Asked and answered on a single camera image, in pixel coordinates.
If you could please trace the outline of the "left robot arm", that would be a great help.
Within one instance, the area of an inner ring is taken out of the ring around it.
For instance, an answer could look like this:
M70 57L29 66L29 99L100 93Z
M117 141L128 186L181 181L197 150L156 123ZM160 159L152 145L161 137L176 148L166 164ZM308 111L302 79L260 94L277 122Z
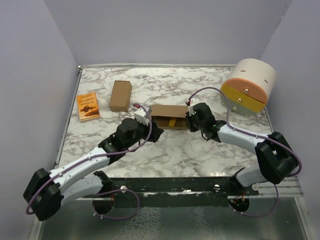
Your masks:
M38 169L23 193L27 202L26 214L35 215L40 221L49 219L60 209L72 185L113 164L127 153L135 152L145 143L157 142L163 132L153 120L143 124L135 118L126 118L114 133L81 158L50 171Z

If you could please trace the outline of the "brown cardboard box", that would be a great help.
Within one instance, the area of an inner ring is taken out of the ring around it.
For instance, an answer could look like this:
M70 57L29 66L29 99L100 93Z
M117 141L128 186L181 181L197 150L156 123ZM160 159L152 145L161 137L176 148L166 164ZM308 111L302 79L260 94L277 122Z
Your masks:
M186 119L186 112L188 107L186 105L161 105L154 104L151 107L151 118L157 123L161 129L170 130L187 130L188 123ZM174 127L169 127L169 121L174 118L176 123Z

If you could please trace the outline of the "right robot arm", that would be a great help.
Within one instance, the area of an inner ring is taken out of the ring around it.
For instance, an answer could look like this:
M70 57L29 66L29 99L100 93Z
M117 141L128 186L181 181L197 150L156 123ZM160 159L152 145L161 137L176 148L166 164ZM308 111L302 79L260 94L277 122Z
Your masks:
M216 120L210 107L197 99L186 105L185 117L190 132L200 131L207 141L231 144L256 155L256 165L244 167L230 178L229 189L234 195L242 195L249 186L257 183L277 185L300 166L281 133L261 135L230 126L224 120Z

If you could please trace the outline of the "yellow block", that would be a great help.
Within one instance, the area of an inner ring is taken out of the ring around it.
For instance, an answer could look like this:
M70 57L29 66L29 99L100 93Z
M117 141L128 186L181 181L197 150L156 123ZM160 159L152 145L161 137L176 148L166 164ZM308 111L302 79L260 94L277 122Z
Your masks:
M172 118L170 121L169 121L169 123L168 123L168 126L169 127L171 127L171 128L173 128L174 126L175 126L175 124L176 124L176 119L175 118Z

